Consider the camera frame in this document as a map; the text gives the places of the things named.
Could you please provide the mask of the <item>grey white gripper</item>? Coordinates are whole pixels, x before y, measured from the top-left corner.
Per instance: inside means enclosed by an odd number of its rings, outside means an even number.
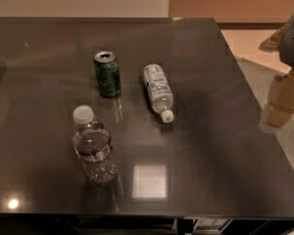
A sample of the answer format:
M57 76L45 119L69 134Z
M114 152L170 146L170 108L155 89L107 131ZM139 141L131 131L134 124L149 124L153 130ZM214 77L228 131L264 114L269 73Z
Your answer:
M259 128L267 134L275 133L294 116L294 24L282 33L279 59L293 69L286 75L276 75L270 84L259 122Z

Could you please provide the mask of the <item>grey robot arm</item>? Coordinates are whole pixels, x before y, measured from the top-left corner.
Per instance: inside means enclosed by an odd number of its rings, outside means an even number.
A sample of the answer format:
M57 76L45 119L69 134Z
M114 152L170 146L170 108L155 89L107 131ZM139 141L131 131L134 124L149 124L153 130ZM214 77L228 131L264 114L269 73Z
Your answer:
M291 68L286 75L276 75L269 88L259 128L275 133L294 116L294 14L284 25L278 44L279 60Z

